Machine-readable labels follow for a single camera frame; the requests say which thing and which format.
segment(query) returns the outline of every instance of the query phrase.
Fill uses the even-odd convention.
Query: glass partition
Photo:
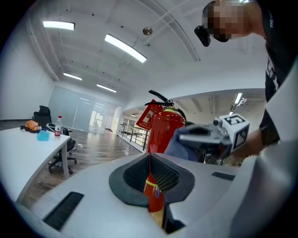
[[[55,86],[50,102],[52,122],[62,116],[62,125],[77,130],[104,133],[110,104]]]

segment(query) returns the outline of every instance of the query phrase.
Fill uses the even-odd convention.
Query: blue glove
[[[189,134],[192,126],[180,127],[175,130],[172,139],[169,141],[168,147],[164,154],[171,155],[177,158],[186,159],[198,162],[198,157],[195,151],[179,143],[179,137],[183,134]]]

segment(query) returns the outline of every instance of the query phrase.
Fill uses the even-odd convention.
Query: blue container
[[[41,129],[36,137],[40,141],[48,141],[50,139],[50,132],[48,132],[46,129]]]

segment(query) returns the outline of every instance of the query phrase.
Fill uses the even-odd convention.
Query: black t-shirt
[[[286,79],[297,56],[298,39],[294,16],[296,1],[257,0],[266,35],[268,63],[266,66],[265,94],[267,102]],[[263,145],[279,140],[277,130],[265,110],[260,124]]]

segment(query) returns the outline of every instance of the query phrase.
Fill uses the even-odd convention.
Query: person
[[[268,62],[265,70],[267,102],[282,85],[298,54],[295,26],[297,4],[271,0],[232,2],[212,1],[203,9],[202,23],[207,32],[220,42],[251,33],[266,40]],[[279,140],[277,130],[265,110],[259,128],[249,134],[246,144],[235,156],[259,153],[264,146]]]

